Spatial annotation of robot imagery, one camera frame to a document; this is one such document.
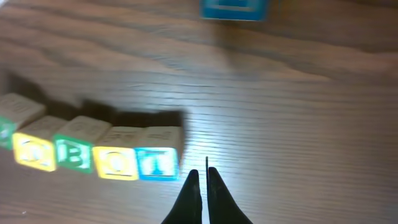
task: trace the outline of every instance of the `wood grain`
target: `wood grain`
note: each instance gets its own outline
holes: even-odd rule
[[[0,92],[184,111],[204,223],[205,156],[254,223],[397,223],[397,2],[274,1],[267,22],[204,21],[199,5],[10,0]],[[48,174],[2,150],[0,223],[160,223],[183,180]]]

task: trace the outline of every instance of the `green block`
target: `green block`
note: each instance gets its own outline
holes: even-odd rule
[[[12,121],[0,117],[0,147],[12,150],[12,135],[15,130],[16,126]]]
[[[57,164],[86,174],[93,171],[93,144],[62,134],[54,136]]]

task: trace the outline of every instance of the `blue object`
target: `blue object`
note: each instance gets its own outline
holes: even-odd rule
[[[268,0],[203,0],[203,18],[260,21],[267,3]]]
[[[178,180],[178,157],[174,148],[138,147],[135,150],[141,180]]]

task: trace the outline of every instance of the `wooden floor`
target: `wooden floor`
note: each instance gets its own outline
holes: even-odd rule
[[[208,223],[205,156],[254,223],[398,223],[398,2],[275,0],[267,22],[204,21],[199,5],[0,9],[1,93],[69,118],[176,111],[187,132],[179,182],[45,173],[0,150],[0,223],[160,223],[191,169]]]

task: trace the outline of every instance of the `wooden block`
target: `wooden block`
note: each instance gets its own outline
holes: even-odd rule
[[[0,147],[12,150],[14,132],[44,114],[44,105],[18,94],[0,97]]]
[[[146,128],[137,143],[139,178],[142,180],[177,180],[182,157],[180,127]]]
[[[205,19],[261,21],[269,0],[203,0]]]
[[[79,116],[54,136],[59,166],[91,173],[93,171],[92,148],[108,131],[111,124],[86,116]]]
[[[143,128],[113,127],[93,149],[99,177],[114,180],[137,180],[134,147]]]
[[[53,135],[67,121],[44,116],[13,135],[14,155],[17,163],[48,172],[57,168]]]

